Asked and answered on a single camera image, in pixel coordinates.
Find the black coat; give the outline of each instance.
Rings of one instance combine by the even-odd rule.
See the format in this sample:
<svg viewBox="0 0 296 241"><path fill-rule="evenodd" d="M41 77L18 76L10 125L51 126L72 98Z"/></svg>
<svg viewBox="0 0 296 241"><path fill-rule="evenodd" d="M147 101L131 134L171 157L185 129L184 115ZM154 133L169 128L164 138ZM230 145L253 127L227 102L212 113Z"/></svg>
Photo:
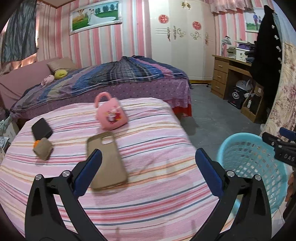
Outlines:
<svg viewBox="0 0 296 241"><path fill-rule="evenodd" d="M250 74L264 87L264 99L271 108L281 75L282 45L273 18L274 11L266 5L264 10L265 16L259 29L255 60Z"/></svg>

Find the pink headboard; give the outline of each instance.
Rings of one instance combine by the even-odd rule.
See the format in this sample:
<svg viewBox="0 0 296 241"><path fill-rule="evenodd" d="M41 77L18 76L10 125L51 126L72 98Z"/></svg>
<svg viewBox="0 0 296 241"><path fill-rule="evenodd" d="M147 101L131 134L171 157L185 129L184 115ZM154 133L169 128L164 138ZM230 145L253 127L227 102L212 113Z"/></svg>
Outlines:
<svg viewBox="0 0 296 241"><path fill-rule="evenodd" d="M0 93L5 107L9 110L28 88L40 84L46 76L52 74L47 63L56 59L29 64L0 76Z"/></svg>

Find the wedding dress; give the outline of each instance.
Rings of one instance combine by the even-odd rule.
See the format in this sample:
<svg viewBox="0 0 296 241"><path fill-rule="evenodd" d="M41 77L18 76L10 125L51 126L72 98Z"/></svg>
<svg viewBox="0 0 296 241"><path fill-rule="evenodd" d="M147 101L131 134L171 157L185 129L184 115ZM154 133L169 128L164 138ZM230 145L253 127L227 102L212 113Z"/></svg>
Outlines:
<svg viewBox="0 0 296 241"><path fill-rule="evenodd" d="M99 24L99 23L110 22L110 21L113 21L115 19L116 19L116 17L99 18L96 15L91 14L88 25L94 25L94 24Z"/></svg>

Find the red paper cutting decoration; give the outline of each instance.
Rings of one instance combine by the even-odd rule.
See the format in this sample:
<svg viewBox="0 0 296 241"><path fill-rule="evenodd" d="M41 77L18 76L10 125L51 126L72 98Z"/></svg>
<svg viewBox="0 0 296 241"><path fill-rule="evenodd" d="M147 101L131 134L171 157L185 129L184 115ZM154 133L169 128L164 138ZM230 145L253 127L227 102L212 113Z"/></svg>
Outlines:
<svg viewBox="0 0 296 241"><path fill-rule="evenodd" d="M162 15L159 15L158 20L160 23L163 23L163 24L168 23L169 17L167 15L162 14Z"/></svg>
<svg viewBox="0 0 296 241"><path fill-rule="evenodd" d="M201 25L199 22L197 22L197 21L194 21L194 22L192 23L192 27L193 27L194 29L196 29L196 30L201 30L201 29L202 29L202 25Z"/></svg>

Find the wardrobe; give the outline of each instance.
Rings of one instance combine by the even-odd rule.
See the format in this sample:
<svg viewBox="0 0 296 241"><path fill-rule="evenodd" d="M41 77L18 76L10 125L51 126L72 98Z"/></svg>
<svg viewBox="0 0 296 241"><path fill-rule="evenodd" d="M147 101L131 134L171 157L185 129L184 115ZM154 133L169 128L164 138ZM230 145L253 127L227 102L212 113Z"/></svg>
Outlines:
<svg viewBox="0 0 296 241"><path fill-rule="evenodd" d="M212 80L215 23L200 0L149 0L152 58L183 70L190 80Z"/></svg>

